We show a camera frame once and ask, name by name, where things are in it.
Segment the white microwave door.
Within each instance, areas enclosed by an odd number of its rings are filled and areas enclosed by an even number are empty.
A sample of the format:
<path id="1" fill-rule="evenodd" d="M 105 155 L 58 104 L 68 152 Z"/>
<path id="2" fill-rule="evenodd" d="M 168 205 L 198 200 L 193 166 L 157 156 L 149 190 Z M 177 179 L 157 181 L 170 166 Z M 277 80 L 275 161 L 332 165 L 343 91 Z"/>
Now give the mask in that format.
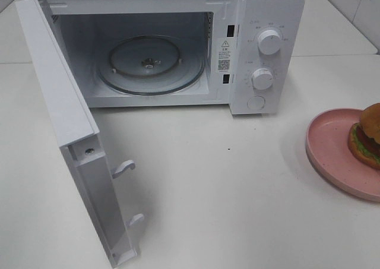
<path id="1" fill-rule="evenodd" d="M 67 60 L 53 12 L 45 0 L 16 3 L 26 43 L 49 112 L 59 149 L 113 268 L 137 256 L 130 227 L 144 219 L 122 217 L 113 181 L 132 160 L 111 169 L 99 128 Z"/>

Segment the pink speckled plate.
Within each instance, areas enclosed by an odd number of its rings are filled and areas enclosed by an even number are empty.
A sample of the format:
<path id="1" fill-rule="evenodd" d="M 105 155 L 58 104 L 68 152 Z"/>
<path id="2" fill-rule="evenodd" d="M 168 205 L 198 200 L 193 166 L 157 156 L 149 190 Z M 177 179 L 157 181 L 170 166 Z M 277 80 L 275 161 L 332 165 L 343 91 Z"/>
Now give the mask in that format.
<path id="1" fill-rule="evenodd" d="M 340 190 L 379 202 L 379 170 L 360 162 L 349 150 L 349 130 L 361 112 L 331 109 L 314 117 L 306 132 L 306 154 L 316 171 Z"/>

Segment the upper white power knob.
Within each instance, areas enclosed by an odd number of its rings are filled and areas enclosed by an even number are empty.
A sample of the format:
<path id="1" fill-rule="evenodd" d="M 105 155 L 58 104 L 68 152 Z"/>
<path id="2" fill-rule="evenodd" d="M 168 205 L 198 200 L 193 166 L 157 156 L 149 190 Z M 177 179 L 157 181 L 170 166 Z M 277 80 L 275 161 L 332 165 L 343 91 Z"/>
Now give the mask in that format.
<path id="1" fill-rule="evenodd" d="M 267 28 L 261 31 L 257 37 L 258 49 L 264 55 L 272 55 L 281 48 L 282 37 L 275 28 Z"/>

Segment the glass microwave turntable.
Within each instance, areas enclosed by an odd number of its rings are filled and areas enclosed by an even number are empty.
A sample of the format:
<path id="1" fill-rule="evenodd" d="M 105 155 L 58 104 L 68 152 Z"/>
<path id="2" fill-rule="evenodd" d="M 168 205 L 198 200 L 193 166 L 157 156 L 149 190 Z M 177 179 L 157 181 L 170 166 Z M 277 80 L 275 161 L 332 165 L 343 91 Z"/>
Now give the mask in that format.
<path id="1" fill-rule="evenodd" d="M 204 44 L 170 36 L 138 36 L 104 46 L 96 68 L 111 88 L 154 96 L 184 89 L 205 68 Z"/>

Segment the burger with cheese and lettuce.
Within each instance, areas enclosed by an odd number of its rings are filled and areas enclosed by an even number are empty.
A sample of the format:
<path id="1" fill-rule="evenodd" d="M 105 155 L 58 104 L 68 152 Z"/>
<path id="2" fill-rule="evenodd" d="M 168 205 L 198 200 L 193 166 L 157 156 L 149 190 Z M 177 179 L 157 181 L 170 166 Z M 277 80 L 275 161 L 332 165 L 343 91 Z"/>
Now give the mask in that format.
<path id="1" fill-rule="evenodd" d="M 348 147 L 360 162 L 379 170 L 379 103 L 364 109 L 351 126 Z"/>

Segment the white microwave oven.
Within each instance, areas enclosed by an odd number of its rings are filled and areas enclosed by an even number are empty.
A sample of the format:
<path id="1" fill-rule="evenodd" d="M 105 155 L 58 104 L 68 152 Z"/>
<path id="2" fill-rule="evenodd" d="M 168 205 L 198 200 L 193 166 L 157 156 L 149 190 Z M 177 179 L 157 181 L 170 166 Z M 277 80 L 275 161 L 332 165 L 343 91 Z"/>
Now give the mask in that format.
<path id="1" fill-rule="evenodd" d="M 228 105 L 234 115 L 274 113 L 283 89 L 304 0 L 45 0 L 73 76 L 89 107 Z M 258 49 L 267 28 L 280 32 L 272 55 Z M 108 86 L 96 68 L 104 46 L 138 36 L 170 36 L 204 44 L 205 68 L 190 86 L 170 94 L 126 94 Z M 273 84 L 257 90 L 252 73 L 268 68 Z M 260 110 L 247 107 L 265 98 Z"/>

